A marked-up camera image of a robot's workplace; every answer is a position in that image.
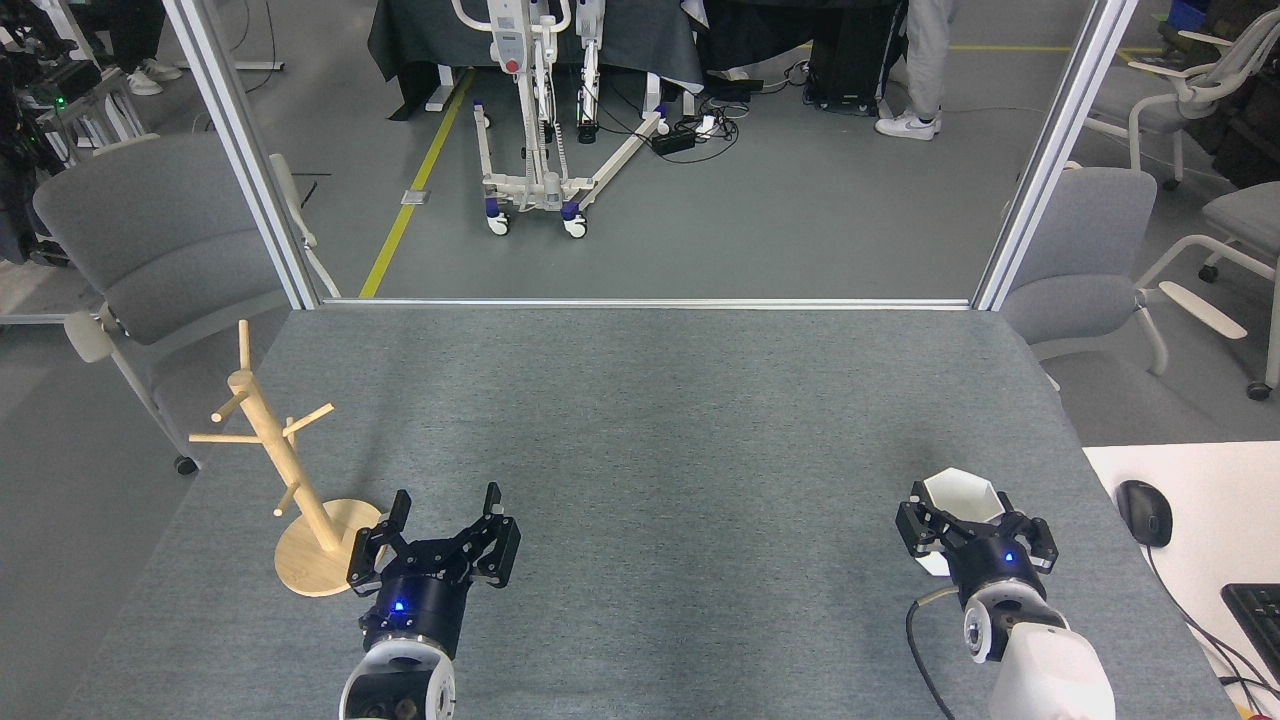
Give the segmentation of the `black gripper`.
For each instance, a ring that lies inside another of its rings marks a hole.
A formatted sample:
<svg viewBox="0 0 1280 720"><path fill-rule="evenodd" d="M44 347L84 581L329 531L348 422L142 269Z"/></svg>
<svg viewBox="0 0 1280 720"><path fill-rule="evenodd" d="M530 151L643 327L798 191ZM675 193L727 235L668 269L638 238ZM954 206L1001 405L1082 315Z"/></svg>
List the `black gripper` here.
<svg viewBox="0 0 1280 720"><path fill-rule="evenodd" d="M914 559L943 552L960 605L980 588L1005 580L1021 582L1046 598L1037 573L1051 573L1059 559L1048 523L1015 509L1006 492L996 496L1004 509L996 536L966 536L956 515L965 492L955 482L914 482L899 505L895 523L908 552Z"/></svg>
<svg viewBox="0 0 1280 720"><path fill-rule="evenodd" d="M349 587L364 591L380 582L372 607L362 616L365 650L387 639L421 635L456 659L471 582L483 577L490 587L504 588L515 566L521 534L500 500L499 484L489 483L481 516L445 547L404 541L411 509L406 489L397 491L390 511L375 525L357 530L347 571ZM376 571L387 546L397 557ZM399 557L408 552L412 562Z"/></svg>

